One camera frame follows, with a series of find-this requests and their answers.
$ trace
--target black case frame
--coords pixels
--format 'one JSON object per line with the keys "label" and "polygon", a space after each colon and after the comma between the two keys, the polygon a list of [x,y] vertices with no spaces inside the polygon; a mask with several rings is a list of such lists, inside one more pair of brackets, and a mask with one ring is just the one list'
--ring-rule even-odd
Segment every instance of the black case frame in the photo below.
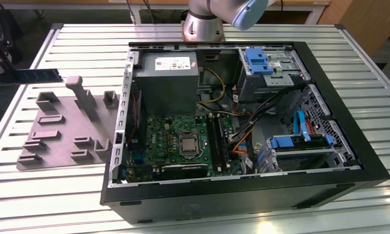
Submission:
{"label": "black case frame", "polygon": [[356,188],[371,187],[390,179],[382,162],[304,42],[136,42],[130,43],[130,47],[136,48],[138,51],[160,52],[164,45],[174,45],[174,49],[178,49],[180,45],[230,47],[232,45],[280,44],[290,45],[300,58],[332,114],[331,118],[336,121],[358,158],[351,163],[359,165],[362,169],[310,174],[288,173],[288,175],[264,177],[246,175],[244,179],[235,180],[107,188],[107,162],[100,205],[110,206],[127,222],[184,220],[207,216],[316,207]]}

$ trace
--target green motherboard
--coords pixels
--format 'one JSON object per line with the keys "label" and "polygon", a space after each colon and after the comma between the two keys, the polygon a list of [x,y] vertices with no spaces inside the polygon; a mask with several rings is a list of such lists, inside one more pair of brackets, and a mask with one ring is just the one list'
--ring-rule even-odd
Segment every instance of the green motherboard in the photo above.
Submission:
{"label": "green motherboard", "polygon": [[[172,164],[206,164],[206,177],[240,174],[238,159],[232,158],[227,168],[222,170],[212,167],[206,121],[207,116],[150,117],[147,119],[144,153],[132,155],[132,166],[127,168],[127,171],[131,171],[132,176],[128,179],[132,182],[156,180],[155,173],[159,172],[160,167]],[[220,123],[226,137],[232,133],[230,117],[220,116]],[[184,149],[196,153],[184,156]]]}

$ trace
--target slotted aluminum surface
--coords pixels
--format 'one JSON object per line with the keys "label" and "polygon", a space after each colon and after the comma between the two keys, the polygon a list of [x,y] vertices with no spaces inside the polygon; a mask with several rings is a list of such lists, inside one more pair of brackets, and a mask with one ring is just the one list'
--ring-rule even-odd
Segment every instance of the slotted aluminum surface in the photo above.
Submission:
{"label": "slotted aluminum surface", "polygon": [[[244,32],[224,27],[226,41],[304,41],[390,172],[390,82],[346,31],[332,26],[264,25]],[[176,24],[69,24],[51,30],[31,68],[81,75],[94,95],[119,93],[128,41],[180,41]],[[58,84],[22,86],[0,124],[0,232],[9,233],[388,233],[390,180],[319,209],[128,225],[99,206],[103,165],[18,172],[41,91],[73,93]]]}

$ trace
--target cpu socket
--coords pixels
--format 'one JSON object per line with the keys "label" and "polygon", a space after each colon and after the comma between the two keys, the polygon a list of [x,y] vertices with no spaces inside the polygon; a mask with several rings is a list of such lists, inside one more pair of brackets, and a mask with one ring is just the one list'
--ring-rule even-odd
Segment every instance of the cpu socket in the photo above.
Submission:
{"label": "cpu socket", "polygon": [[179,155],[184,159],[192,159],[199,155],[198,134],[195,132],[180,132],[179,140]]}

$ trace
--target power supply label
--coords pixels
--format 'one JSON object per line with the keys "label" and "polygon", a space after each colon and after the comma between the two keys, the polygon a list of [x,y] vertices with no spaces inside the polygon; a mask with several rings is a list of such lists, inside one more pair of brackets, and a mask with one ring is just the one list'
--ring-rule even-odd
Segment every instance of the power supply label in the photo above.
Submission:
{"label": "power supply label", "polygon": [[188,57],[162,57],[155,59],[154,70],[188,70]]}

